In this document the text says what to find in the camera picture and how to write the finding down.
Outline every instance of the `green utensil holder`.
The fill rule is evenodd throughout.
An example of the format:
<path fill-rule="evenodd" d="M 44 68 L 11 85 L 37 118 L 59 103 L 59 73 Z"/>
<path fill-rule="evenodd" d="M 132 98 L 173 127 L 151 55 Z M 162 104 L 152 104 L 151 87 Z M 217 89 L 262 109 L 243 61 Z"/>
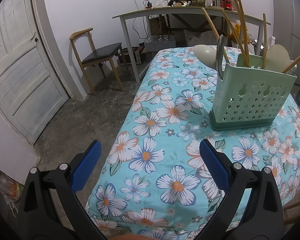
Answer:
<path fill-rule="evenodd" d="M 250 55 L 251 68 L 226 64 L 218 82 L 212 110 L 213 130 L 234 130 L 271 125 L 287 99 L 296 76 L 260 69 L 262 57 Z"/>

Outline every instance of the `table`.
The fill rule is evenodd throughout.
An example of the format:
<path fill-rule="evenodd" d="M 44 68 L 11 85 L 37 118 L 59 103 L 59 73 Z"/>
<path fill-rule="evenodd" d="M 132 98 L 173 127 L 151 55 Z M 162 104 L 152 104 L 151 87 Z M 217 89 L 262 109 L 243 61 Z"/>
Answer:
<path fill-rule="evenodd" d="M 211 7 L 205 7 L 205 9 L 210 16 L 223 17 L 222 8 L 220 8 L 220 7 L 211 6 Z M 236 11 L 225 11 L 225 12 L 230 19 L 239 20 L 238 12 L 236 12 Z M 138 73 L 137 65 L 134 60 L 134 56 L 133 56 L 133 52 L 132 52 L 132 46 L 131 46 L 131 41 L 130 41 L 128 29 L 127 29 L 126 20 L 146 16 L 146 21 L 147 21 L 147 25 L 148 25 L 148 33 L 151 33 L 150 32 L 150 24 L 149 24 L 149 16 L 151 16 L 151 15 L 161 16 L 162 14 L 163 15 L 165 15 L 165 14 L 175 14 L 175 15 L 178 15 L 178 14 L 203 14 L 203 12 L 201 10 L 201 7 L 180 6 L 180 7 L 162 7 L 162 8 L 144 9 L 144 10 L 121 14 L 121 15 L 113 17 L 113 18 L 120 18 L 123 34 L 124 34 L 124 37 L 125 37 L 125 40 L 127 43 L 127 48 L 128 48 L 132 68 L 133 68 L 133 73 L 136 78 L 136 82 L 138 82 L 138 83 L 140 82 L 140 78 L 145 74 L 145 71 L 147 70 L 149 65 L 147 65 L 141 71 L 140 74 Z M 251 24 L 254 24 L 259 27 L 258 43 L 257 43 L 257 51 L 256 51 L 256 55 L 259 55 L 260 51 L 261 51 L 260 46 L 262 43 L 262 36 L 263 36 L 263 20 L 249 16 L 249 15 L 245 15 L 245 20 L 247 23 L 251 23 Z"/>
<path fill-rule="evenodd" d="M 225 50 L 235 65 L 239 50 Z M 292 96 L 271 126 L 216 132 L 208 115 L 216 85 L 217 73 L 199 62 L 193 47 L 157 53 L 88 199 L 98 227 L 161 240 L 196 236 L 224 196 L 200 157 L 204 138 L 245 168 L 269 167 L 283 205 L 300 191 L 300 110 Z"/>

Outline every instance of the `white wall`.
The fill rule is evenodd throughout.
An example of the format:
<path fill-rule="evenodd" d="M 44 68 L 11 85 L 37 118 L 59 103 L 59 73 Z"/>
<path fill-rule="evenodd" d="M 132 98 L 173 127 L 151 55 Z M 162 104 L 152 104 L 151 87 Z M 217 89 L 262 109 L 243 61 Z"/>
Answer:
<path fill-rule="evenodd" d="M 0 115 L 0 170 L 24 184 L 38 157 Z"/>
<path fill-rule="evenodd" d="M 142 9 L 143 0 L 136 0 L 136 2 L 138 7 Z M 267 21 L 273 24 L 273 0 L 242 0 L 242 3 L 246 14 L 261 19 L 262 13 L 265 13 Z M 122 42 L 122 46 L 126 46 L 120 20 L 118 18 L 112 19 L 112 17 L 135 11 L 137 8 L 134 0 L 45 0 L 45 4 L 61 55 L 81 94 L 86 96 L 90 89 L 73 54 L 69 36 L 73 32 L 93 27 L 94 30 L 91 33 L 96 48 L 116 42 Z M 127 21 L 128 31 L 132 45 L 137 46 L 143 40 L 140 40 L 137 33 L 132 29 L 132 22 L 133 20 Z M 141 18 L 135 21 L 135 28 L 141 37 L 145 36 Z M 256 26 L 248 24 L 248 30 L 253 36 L 257 36 L 258 29 Z M 273 26 L 271 25 L 268 27 L 268 36 L 272 36 L 272 33 Z M 91 52 L 86 37 L 79 38 L 76 45 L 82 59 Z M 89 67 L 87 72 L 93 84 L 102 78 L 98 67 Z"/>

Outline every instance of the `wooden chopstick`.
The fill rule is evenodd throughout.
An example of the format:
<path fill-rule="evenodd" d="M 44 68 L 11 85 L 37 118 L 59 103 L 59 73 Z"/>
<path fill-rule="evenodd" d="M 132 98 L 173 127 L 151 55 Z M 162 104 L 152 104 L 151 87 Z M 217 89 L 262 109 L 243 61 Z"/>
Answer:
<path fill-rule="evenodd" d="M 249 48 L 248 48 L 248 33 L 247 33 L 247 26 L 246 21 L 244 19 L 244 12 L 242 8 L 241 0 L 233 0 L 235 3 L 235 6 L 237 7 L 239 19 L 240 19 L 240 28 L 243 31 L 243 42 L 244 42 L 244 52 L 248 59 L 248 66 L 250 66 L 250 60 L 249 60 Z"/>
<path fill-rule="evenodd" d="M 264 49 L 263 49 L 263 62 L 262 62 L 262 69 L 266 69 L 266 57 L 267 57 L 267 21 L 266 21 L 266 14 L 263 15 L 263 32 L 264 32 Z"/>
<path fill-rule="evenodd" d="M 235 40 L 237 41 L 237 43 L 238 43 L 238 45 L 239 45 L 239 48 L 240 48 L 240 50 L 241 50 L 241 54 L 242 54 L 242 56 L 243 56 L 244 65 L 245 65 L 246 67 L 249 67 L 249 63 L 248 63 L 248 60 L 247 60 L 247 55 L 244 53 L 244 49 L 243 49 L 243 47 L 242 47 L 242 43 L 241 43 L 241 41 L 240 41 L 240 37 L 238 36 L 236 30 L 234 29 L 232 23 L 230 22 L 229 17 L 226 15 L 226 13 L 225 13 L 224 10 L 222 10 L 222 13 L 223 13 L 223 15 L 224 15 L 224 17 L 225 17 L 225 19 L 226 19 L 228 25 L 230 26 L 230 29 L 231 29 L 231 31 L 232 31 L 232 33 L 233 33 L 233 35 L 234 35 Z"/>
<path fill-rule="evenodd" d="M 282 73 L 287 73 L 290 69 L 292 69 L 294 67 L 295 64 L 297 64 L 300 61 L 300 56 L 297 57 L 293 62 L 291 62 L 291 64 L 289 66 L 287 66 Z"/>
<path fill-rule="evenodd" d="M 209 14 L 207 13 L 207 11 L 205 10 L 204 7 L 202 7 L 201 9 L 202 9 L 202 11 L 203 11 L 203 13 L 204 13 L 204 15 L 205 15 L 207 21 L 209 22 L 209 24 L 210 24 L 210 26 L 211 26 L 211 29 L 212 29 L 212 31 L 213 31 L 215 37 L 217 38 L 217 40 L 219 40 L 220 36 L 219 36 L 219 34 L 218 34 L 218 32 L 217 32 L 216 27 L 214 26 L 214 24 L 213 24 L 213 22 L 212 22 L 212 20 L 211 20 Z M 223 48 L 223 56 L 225 57 L 226 62 L 227 62 L 227 63 L 230 63 L 230 62 L 229 62 L 229 58 L 228 58 L 227 53 L 226 53 L 226 50 L 225 50 L 224 48 Z"/>

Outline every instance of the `blue gripper pad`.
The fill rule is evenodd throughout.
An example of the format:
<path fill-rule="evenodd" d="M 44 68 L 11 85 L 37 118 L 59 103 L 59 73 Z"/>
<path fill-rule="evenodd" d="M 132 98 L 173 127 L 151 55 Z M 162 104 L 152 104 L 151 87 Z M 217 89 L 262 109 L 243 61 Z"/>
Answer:
<path fill-rule="evenodd" d="M 74 194 L 82 190 L 101 156 L 101 143 L 96 141 L 72 173 L 71 190 Z"/>
<path fill-rule="evenodd" d="M 202 140 L 199 148 L 200 156 L 206 164 L 217 187 L 227 193 L 230 188 L 229 173 L 215 154 L 215 149 L 211 147 L 212 145 L 210 143 Z"/>

